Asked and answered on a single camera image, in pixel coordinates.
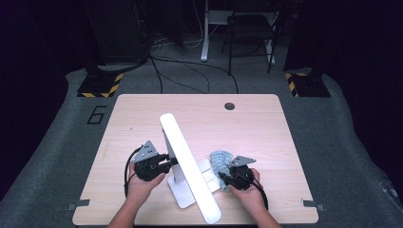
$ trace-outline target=chair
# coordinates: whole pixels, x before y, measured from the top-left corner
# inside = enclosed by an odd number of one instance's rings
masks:
[[[257,41],[258,46],[254,50],[255,52],[263,44],[271,41],[271,52],[265,54],[265,56],[270,55],[269,68],[267,70],[267,73],[270,73],[275,47],[287,14],[286,10],[287,3],[285,0],[238,1],[232,15],[227,18],[228,29],[221,48],[221,52],[223,52],[225,45],[229,42],[229,75],[231,75],[231,61],[233,57],[257,56],[251,54],[234,55],[233,43],[238,41]],[[265,12],[278,12],[278,17],[273,24],[270,24],[267,17],[263,15]]]

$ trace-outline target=hand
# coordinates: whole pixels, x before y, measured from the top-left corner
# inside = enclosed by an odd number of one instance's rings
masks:
[[[258,170],[251,168],[253,175],[255,176],[256,180],[260,180],[260,173]],[[253,213],[254,210],[264,208],[264,201],[263,197],[261,196],[261,192],[255,185],[251,185],[245,191],[240,191],[236,187],[232,185],[228,185],[228,188],[234,196],[236,196],[240,202],[242,203],[243,207],[248,211],[250,214]]]
[[[255,176],[254,183],[259,184],[260,173],[252,168],[252,173]],[[255,220],[259,228],[279,228],[278,222],[272,217],[272,215],[266,210],[264,206],[264,200],[259,189],[252,184],[245,191],[240,191],[232,185],[228,185],[229,190],[234,196],[240,199],[243,207]]]
[[[134,165],[133,162],[129,165],[129,177],[134,174]],[[165,173],[162,173],[152,181],[145,181],[134,175],[128,183],[126,202],[134,203],[139,207],[142,206],[147,201],[151,191],[163,181],[164,177]]]
[[[116,213],[115,217],[107,226],[108,228],[133,227],[134,219],[140,207],[147,201],[151,191],[160,184],[165,177],[165,173],[162,173],[152,181],[145,181],[139,179],[137,175],[133,176],[133,174],[134,163],[131,162],[128,176],[132,178],[128,181],[127,198],[121,209],[119,209],[118,213]]]

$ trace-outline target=gray carpet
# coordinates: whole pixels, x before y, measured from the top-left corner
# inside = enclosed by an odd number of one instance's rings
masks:
[[[282,71],[288,41],[285,37],[278,45],[270,75],[265,57],[238,58],[233,65],[239,93],[279,96],[314,200],[327,209],[319,212],[316,224],[284,227],[403,227],[403,213],[379,186],[388,180],[356,137],[349,107],[337,83],[326,75],[323,78],[332,98],[292,97]],[[210,42],[206,64],[226,69],[227,56],[220,53],[221,42]],[[201,45],[164,45],[151,54],[200,63],[201,50]],[[155,63],[165,77],[177,82],[162,78],[163,93],[237,93],[234,80],[219,69]],[[85,77],[84,70],[67,75],[69,90],[63,106],[0,203],[0,227],[75,227],[71,221],[74,212],[66,208],[80,198],[117,97],[161,92],[150,60],[125,73],[111,98],[76,97]],[[96,106],[105,106],[97,109],[105,115],[100,124],[87,124]]]

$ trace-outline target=metal bracket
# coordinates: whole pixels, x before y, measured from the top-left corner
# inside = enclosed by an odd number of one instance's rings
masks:
[[[325,205],[323,205],[323,204],[317,204],[315,201],[313,201],[313,200],[304,200],[304,199],[301,199],[301,204],[304,206],[304,207],[316,207],[316,209],[318,210],[318,211],[326,211],[326,208],[325,208]]]
[[[75,203],[70,203],[67,206],[66,210],[73,211],[76,209],[76,207],[79,207],[79,206],[89,206],[89,199],[80,199],[80,200],[77,200]]]
[[[229,164],[228,167],[240,167],[248,163],[256,162],[254,159],[249,159],[243,156],[237,156]]]
[[[136,156],[131,160],[132,162],[141,162],[147,159],[151,159],[153,157],[158,156],[158,151],[155,149],[154,145],[151,141],[147,141],[139,152],[137,152]]]

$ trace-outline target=black curtain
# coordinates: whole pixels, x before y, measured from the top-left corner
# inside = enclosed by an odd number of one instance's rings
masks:
[[[325,68],[349,104],[355,133],[372,160],[403,196],[403,4],[401,1],[305,0],[289,46],[285,70],[315,67],[317,56],[339,23],[337,51]]]
[[[79,0],[0,3],[0,199],[53,122],[67,94],[66,75],[83,68],[74,29],[102,64]]]

